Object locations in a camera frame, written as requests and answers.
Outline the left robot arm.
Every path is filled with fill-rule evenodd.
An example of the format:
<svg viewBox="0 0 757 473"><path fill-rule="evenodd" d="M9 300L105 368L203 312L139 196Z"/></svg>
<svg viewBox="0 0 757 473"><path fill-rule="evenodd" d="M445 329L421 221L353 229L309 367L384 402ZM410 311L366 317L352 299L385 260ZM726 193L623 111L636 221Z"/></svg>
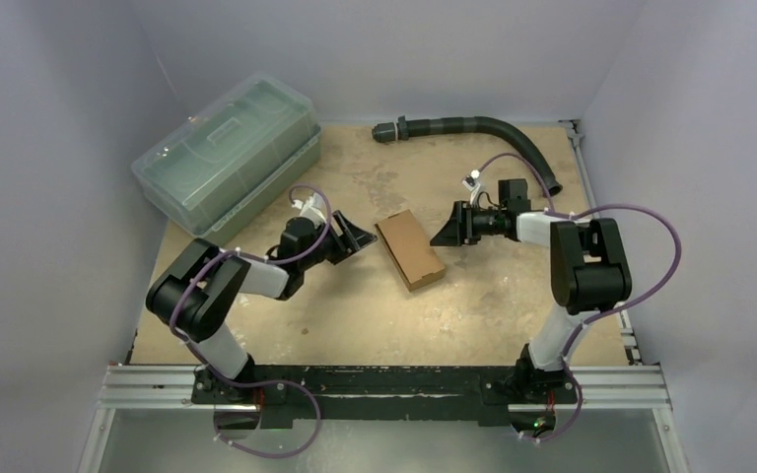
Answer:
<svg viewBox="0 0 757 473"><path fill-rule="evenodd" d="M288 220L279 242L264 258L197 238L153 283L145 308L217 378L221 395L241 403L261 382L252 355L228 327L228 312L237 296L286 301L302 287L312 267L339 264L377 239L339 211L329 218L301 215Z"/></svg>

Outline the brown cardboard box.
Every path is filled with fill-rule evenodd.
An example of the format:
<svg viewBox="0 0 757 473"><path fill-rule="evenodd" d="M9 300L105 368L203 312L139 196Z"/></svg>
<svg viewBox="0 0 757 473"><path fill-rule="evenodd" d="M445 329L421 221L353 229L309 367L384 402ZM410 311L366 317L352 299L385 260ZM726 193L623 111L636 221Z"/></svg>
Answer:
<svg viewBox="0 0 757 473"><path fill-rule="evenodd" d="M445 265L430 246L429 237L410 210L379 220L375 228L410 293L430 286L445 276Z"/></svg>

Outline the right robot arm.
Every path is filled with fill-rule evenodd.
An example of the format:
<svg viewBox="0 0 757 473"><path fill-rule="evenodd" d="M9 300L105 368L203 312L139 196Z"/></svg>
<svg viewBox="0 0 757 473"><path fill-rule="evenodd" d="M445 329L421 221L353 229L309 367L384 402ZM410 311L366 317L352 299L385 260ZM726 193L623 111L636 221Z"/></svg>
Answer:
<svg viewBox="0 0 757 473"><path fill-rule="evenodd" d="M456 201L432 246L464 246L482 237L545 246L555 304L537 335L522 349L501 386L528 401L564 386L573 348L584 338L589 318L614 308L632 292L632 277L615 220L571 220L534 211L523 179L498 183L498 201Z"/></svg>

